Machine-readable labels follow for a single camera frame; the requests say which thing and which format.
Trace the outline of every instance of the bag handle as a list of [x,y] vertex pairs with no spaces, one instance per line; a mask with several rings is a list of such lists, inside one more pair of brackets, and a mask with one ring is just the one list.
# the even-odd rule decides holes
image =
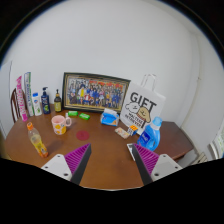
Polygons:
[[146,85],[146,83],[147,83],[147,81],[148,81],[149,76],[152,77],[152,78],[154,79],[153,84],[152,84],[152,91],[154,91],[154,89],[155,89],[155,87],[156,87],[156,81],[157,81],[157,80],[156,80],[157,76],[154,75],[154,74],[144,75],[144,77],[143,77],[143,79],[142,79],[142,82],[141,82],[141,87],[145,87],[145,85]]

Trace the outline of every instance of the group photo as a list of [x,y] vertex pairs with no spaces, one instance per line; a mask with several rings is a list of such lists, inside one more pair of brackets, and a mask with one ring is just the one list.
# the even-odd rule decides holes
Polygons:
[[66,102],[71,106],[121,110],[126,88],[124,83],[71,76],[67,79]]

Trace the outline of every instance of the framed picture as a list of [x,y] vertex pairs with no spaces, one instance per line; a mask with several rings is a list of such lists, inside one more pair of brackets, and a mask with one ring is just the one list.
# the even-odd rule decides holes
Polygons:
[[64,73],[62,107],[67,110],[121,112],[130,80],[111,76]]

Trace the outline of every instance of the cup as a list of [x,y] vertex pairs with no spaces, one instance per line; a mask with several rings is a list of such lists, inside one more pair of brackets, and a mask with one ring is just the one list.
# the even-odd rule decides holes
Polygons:
[[54,116],[51,119],[55,134],[63,135],[66,132],[66,127],[71,126],[72,120],[70,117],[63,117],[62,115]]

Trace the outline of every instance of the wooden chair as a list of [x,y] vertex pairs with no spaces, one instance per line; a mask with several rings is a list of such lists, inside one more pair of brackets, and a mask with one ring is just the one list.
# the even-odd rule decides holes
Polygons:
[[[25,98],[24,92],[23,92],[23,99],[24,99],[24,103],[25,103],[25,109],[27,110],[26,98]],[[12,95],[11,95],[11,110],[12,110],[12,119],[15,123],[17,121],[17,119],[20,117],[20,110],[19,110],[19,104],[17,101],[16,88],[12,91]]]

